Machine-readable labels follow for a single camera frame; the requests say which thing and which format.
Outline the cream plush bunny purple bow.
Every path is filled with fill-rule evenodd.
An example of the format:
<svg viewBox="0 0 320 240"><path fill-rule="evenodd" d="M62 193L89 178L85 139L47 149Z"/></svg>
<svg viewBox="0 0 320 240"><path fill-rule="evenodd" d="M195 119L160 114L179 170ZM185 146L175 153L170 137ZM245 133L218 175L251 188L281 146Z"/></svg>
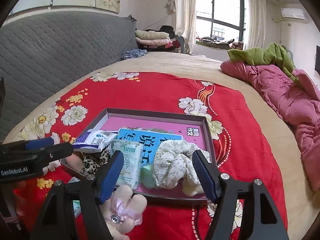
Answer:
<svg viewBox="0 0 320 240"><path fill-rule="evenodd" d="M211 163L209 152L201 150L195 143L187 141L182 142L182 159L185 163L185 175L183 177L182 191L188 197L204 193L192 162L192 155L196 150L200 150L207 161Z"/></svg>

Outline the blue white tissue pack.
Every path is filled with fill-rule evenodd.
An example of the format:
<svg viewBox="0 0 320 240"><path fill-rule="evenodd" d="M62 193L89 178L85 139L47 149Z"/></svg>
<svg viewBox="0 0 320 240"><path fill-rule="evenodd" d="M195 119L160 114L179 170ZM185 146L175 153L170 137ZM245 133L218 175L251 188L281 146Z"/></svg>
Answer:
<svg viewBox="0 0 320 240"><path fill-rule="evenodd" d="M117 133L103 130L88 130L72 143L73 150L81 153L99 153L115 139Z"/></svg>

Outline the blue patterned cloth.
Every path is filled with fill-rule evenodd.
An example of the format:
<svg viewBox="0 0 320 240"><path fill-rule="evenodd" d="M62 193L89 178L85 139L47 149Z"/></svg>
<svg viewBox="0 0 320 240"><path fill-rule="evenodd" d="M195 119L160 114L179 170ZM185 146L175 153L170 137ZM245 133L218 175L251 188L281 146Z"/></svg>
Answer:
<svg viewBox="0 0 320 240"><path fill-rule="evenodd" d="M121 54L121 60L128 60L128 59L136 59L139 57L143 57L148 52L144 49L131 49L123 51Z"/></svg>

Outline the left cream curtain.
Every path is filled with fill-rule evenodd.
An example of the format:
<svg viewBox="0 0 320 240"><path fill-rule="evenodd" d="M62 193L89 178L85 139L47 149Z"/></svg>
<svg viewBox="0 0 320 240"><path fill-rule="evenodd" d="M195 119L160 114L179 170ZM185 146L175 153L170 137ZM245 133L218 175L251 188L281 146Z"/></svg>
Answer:
<svg viewBox="0 0 320 240"><path fill-rule="evenodd" d="M184 38L184 52L191 54L196 44L196 0L168 0L165 7L175 14L175 34Z"/></svg>

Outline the green sponge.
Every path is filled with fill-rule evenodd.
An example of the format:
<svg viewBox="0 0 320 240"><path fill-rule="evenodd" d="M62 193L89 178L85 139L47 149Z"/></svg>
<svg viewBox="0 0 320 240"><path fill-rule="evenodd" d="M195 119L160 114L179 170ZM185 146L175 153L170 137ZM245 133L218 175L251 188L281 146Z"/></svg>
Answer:
<svg viewBox="0 0 320 240"><path fill-rule="evenodd" d="M143 166L140 169L140 183L148 189L157 188L156 180L153 177L153 174L153 164Z"/></svg>

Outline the pink plush bunny keychain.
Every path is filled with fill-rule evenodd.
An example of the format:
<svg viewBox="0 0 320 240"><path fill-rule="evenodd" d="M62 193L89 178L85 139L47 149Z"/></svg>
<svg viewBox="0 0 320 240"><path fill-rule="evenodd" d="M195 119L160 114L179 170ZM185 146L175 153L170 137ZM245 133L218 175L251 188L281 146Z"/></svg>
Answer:
<svg viewBox="0 0 320 240"><path fill-rule="evenodd" d="M133 194L127 185L121 185L112 193L100 209L113 239L129 239L127 234L142 224L147 203L143 195Z"/></svg>

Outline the green blanket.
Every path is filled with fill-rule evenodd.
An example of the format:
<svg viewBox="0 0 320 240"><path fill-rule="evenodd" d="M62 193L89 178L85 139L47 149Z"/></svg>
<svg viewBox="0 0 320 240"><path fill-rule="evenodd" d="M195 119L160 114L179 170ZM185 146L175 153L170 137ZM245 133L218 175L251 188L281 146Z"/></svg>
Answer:
<svg viewBox="0 0 320 240"><path fill-rule="evenodd" d="M232 62L242 61L250 66L274 64L295 84L300 85L299 78L292 74L296 68L293 61L290 59L286 49L277 43L270 43L266 49L260 47L246 50L230 49L227 53Z"/></svg>

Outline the pink powder puff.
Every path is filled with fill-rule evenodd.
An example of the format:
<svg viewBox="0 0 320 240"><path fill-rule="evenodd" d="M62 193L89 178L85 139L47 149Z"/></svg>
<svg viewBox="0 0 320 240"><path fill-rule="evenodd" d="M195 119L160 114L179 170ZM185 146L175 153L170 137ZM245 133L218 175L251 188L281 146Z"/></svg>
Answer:
<svg viewBox="0 0 320 240"><path fill-rule="evenodd" d="M66 157L66 162L76 172L81 172L83 166L83 156L81 152L73 152L70 156Z"/></svg>

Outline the stack of folded blankets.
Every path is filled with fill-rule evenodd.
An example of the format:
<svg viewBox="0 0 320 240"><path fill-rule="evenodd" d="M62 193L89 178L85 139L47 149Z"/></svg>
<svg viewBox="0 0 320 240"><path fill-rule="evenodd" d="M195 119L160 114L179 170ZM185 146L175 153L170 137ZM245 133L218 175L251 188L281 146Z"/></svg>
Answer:
<svg viewBox="0 0 320 240"><path fill-rule="evenodd" d="M135 30L138 48L146 51L183 53L184 38L175 34L170 25L163 25L159 30Z"/></svg>

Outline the black wall television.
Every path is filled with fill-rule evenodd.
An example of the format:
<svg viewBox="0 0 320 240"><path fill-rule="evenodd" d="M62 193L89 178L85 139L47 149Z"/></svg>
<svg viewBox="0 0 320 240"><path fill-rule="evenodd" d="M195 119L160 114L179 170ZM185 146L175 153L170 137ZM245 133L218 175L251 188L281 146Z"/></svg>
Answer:
<svg viewBox="0 0 320 240"><path fill-rule="evenodd" d="M316 46L315 71L320 75L320 46Z"/></svg>

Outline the white floral scrunchie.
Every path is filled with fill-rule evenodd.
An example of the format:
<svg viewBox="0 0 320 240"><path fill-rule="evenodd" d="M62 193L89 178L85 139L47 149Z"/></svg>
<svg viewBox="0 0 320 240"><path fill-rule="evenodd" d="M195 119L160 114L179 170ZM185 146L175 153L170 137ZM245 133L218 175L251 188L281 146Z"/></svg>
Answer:
<svg viewBox="0 0 320 240"><path fill-rule="evenodd" d="M182 142L184 140L166 140L161 142L153 159L153 177L157 187L173 189L178 182L183 183L185 163L182 159Z"/></svg>

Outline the leopard print scrunchie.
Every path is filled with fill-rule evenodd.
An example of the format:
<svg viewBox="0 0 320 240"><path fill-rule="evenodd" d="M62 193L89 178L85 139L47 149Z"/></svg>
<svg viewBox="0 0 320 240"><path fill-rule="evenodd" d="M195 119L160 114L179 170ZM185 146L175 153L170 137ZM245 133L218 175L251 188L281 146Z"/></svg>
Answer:
<svg viewBox="0 0 320 240"><path fill-rule="evenodd" d="M110 151L104 148L98 153L82 153L83 164L80 173L84 176L96 174L101 165L108 163L110 159Z"/></svg>

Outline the white air conditioner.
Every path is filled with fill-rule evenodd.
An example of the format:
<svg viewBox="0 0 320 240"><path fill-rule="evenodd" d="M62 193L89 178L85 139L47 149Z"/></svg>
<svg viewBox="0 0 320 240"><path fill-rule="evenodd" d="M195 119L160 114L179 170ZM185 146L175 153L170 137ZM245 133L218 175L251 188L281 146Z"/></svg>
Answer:
<svg viewBox="0 0 320 240"><path fill-rule="evenodd" d="M303 9L299 8L281 8L281 15L287 19L306 20Z"/></svg>

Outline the green floral tissue pack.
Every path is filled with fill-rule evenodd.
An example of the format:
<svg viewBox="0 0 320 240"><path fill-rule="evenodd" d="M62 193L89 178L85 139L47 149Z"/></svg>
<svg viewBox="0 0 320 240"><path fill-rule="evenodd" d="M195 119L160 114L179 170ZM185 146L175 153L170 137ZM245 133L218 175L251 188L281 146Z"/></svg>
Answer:
<svg viewBox="0 0 320 240"><path fill-rule="evenodd" d="M121 169L116 186L127 185L133 190L137 189L140 178L143 145L129 140L112 140L110 156L116 151L120 151L124 157L123 168Z"/></svg>

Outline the cream curtain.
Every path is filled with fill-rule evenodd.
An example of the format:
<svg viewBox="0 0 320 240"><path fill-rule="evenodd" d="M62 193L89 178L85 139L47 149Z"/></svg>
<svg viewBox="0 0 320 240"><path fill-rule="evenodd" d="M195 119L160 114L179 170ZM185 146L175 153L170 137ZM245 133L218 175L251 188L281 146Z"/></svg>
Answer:
<svg viewBox="0 0 320 240"><path fill-rule="evenodd" d="M246 9L244 49L263 48L266 37L266 0L246 0Z"/></svg>
<svg viewBox="0 0 320 240"><path fill-rule="evenodd" d="M184 52L191 54L196 44L196 0L168 0L165 7L175 14L175 34L184 38Z"/></svg>

